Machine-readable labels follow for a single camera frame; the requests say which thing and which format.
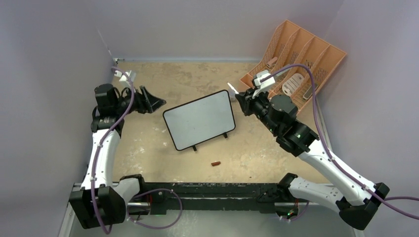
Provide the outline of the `white whiteboard marker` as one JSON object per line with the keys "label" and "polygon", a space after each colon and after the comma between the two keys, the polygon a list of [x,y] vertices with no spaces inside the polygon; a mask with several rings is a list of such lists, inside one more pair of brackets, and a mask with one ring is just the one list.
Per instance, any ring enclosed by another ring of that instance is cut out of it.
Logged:
{"label": "white whiteboard marker", "polygon": [[228,85],[228,93],[230,96],[234,96],[239,93],[237,89],[231,83],[228,82],[227,85]]}

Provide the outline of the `black-framed whiteboard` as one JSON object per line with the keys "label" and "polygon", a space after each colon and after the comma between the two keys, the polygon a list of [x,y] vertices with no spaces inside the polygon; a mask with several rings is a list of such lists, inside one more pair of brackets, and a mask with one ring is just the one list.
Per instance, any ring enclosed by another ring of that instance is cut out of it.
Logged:
{"label": "black-framed whiteboard", "polygon": [[236,128],[227,90],[209,94],[163,112],[163,119],[177,151],[192,148],[217,136],[228,137]]}

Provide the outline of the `brown marker cap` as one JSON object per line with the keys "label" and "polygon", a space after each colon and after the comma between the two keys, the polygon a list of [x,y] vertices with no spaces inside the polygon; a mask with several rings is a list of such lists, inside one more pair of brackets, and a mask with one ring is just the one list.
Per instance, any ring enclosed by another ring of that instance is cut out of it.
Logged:
{"label": "brown marker cap", "polygon": [[218,166],[218,165],[220,165],[221,164],[221,162],[220,161],[216,161],[216,162],[212,162],[211,163],[211,165],[212,166]]}

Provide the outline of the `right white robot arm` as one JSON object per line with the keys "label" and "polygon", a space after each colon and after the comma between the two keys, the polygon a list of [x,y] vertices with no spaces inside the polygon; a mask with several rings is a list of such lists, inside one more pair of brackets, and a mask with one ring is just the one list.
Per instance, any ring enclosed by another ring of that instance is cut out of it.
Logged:
{"label": "right white robot arm", "polygon": [[327,152],[318,134],[297,120],[297,106],[286,95],[268,97],[267,92],[253,96],[254,89],[236,92],[245,116],[255,115],[286,152],[319,171],[331,186],[312,183],[288,173],[279,183],[280,199],[305,199],[339,214],[349,226],[364,230],[376,214],[380,201],[389,193],[384,183],[373,183]]}

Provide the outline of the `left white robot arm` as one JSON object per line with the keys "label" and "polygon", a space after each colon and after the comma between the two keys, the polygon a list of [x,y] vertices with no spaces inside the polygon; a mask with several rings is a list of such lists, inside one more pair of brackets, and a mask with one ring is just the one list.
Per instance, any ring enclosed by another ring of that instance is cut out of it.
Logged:
{"label": "left white robot arm", "polygon": [[121,140],[124,117],[132,112],[151,114],[166,104],[144,86],[119,92],[106,83],[95,88],[96,107],[92,111],[92,151],[86,175],[79,190],[72,191],[69,203],[84,229],[112,226],[126,218],[131,199],[141,202],[147,188],[140,174],[124,176],[114,183],[113,165]]}

